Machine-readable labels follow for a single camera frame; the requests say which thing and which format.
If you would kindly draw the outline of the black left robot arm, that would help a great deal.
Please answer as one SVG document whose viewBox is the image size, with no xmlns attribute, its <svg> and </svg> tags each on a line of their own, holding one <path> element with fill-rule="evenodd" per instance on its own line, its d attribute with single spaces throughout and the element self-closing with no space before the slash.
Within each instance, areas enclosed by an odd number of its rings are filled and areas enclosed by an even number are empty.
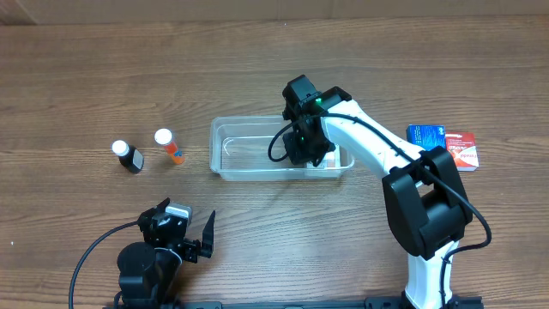
<svg viewBox="0 0 549 309">
<path fill-rule="evenodd" d="M 119 254 L 117 300 L 124 308 L 181 308 L 172 293 L 185 262 L 197 263 L 210 258 L 214 251 L 215 213 L 211 213 L 202 230 L 202 238 L 186 238 L 192 208 L 166 198 L 140 214 L 136 221 L 142 242 L 127 245 Z"/>
</svg>

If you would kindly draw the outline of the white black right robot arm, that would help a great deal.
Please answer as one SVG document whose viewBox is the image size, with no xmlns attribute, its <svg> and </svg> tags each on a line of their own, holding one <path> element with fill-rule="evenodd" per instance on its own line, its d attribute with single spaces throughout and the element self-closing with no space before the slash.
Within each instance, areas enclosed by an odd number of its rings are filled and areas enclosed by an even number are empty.
<svg viewBox="0 0 549 309">
<path fill-rule="evenodd" d="M 451 292 L 451 253 L 473 219 L 451 154 L 425 150 L 392 134 L 338 87 L 318 91 L 306 76 L 291 80 L 282 95 L 288 125 L 277 137 L 294 165 L 321 165 L 341 147 L 382 181 L 391 233 L 408 254 L 404 308 L 457 308 Z"/>
</svg>

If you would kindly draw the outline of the red medicine box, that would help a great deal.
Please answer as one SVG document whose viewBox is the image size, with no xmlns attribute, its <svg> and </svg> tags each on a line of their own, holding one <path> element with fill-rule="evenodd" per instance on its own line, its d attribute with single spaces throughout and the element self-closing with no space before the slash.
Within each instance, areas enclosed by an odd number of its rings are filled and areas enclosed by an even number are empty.
<svg viewBox="0 0 549 309">
<path fill-rule="evenodd" d="M 447 132 L 445 143 L 458 171 L 472 172 L 480 166 L 473 133 Z"/>
</svg>

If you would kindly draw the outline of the white blue plaster box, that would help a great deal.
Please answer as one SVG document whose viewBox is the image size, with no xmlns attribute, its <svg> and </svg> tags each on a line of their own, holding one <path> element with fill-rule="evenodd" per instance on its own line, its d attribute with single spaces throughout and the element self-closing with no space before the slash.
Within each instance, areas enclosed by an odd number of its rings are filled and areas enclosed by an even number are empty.
<svg viewBox="0 0 549 309">
<path fill-rule="evenodd" d="M 313 162 L 307 162 L 305 166 L 313 169 L 339 168 L 341 166 L 341 152 L 339 146 L 335 145 L 333 151 L 326 153 L 318 165 L 315 166 Z"/>
</svg>

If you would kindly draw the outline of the blue medicine box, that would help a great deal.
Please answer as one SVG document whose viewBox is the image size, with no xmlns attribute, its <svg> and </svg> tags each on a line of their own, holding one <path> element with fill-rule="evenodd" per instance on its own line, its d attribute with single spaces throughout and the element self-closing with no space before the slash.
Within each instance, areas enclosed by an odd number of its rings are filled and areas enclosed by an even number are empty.
<svg viewBox="0 0 549 309">
<path fill-rule="evenodd" d="M 440 124 L 410 124 L 406 135 L 408 142 L 425 150 L 438 146 L 446 148 L 445 127 Z"/>
</svg>

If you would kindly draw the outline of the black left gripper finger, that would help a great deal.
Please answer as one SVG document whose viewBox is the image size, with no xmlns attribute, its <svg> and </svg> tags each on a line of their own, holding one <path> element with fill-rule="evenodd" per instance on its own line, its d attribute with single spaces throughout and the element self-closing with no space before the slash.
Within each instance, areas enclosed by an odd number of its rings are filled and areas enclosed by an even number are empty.
<svg viewBox="0 0 549 309">
<path fill-rule="evenodd" d="M 154 207 L 155 213 L 164 213 L 166 211 L 166 207 L 170 204 L 171 199 L 167 197 L 165 200 L 160 202 L 156 207 Z"/>
<path fill-rule="evenodd" d="M 201 256 L 205 258 L 211 258 L 214 251 L 214 221 L 215 211 L 213 210 L 202 230 Z"/>
</svg>

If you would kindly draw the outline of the clear plastic container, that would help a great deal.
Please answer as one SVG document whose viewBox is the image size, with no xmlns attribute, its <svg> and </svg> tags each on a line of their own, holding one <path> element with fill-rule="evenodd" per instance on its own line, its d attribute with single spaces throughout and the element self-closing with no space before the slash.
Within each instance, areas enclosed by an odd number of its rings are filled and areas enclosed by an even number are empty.
<svg viewBox="0 0 549 309">
<path fill-rule="evenodd" d="M 339 168 L 307 168 L 306 163 L 293 165 L 288 159 L 271 161 L 268 146 L 286 124 L 281 116 L 215 118 L 210 130 L 210 169 L 228 181 L 279 181 L 337 179 L 353 167 L 354 157 L 341 147 Z"/>
</svg>

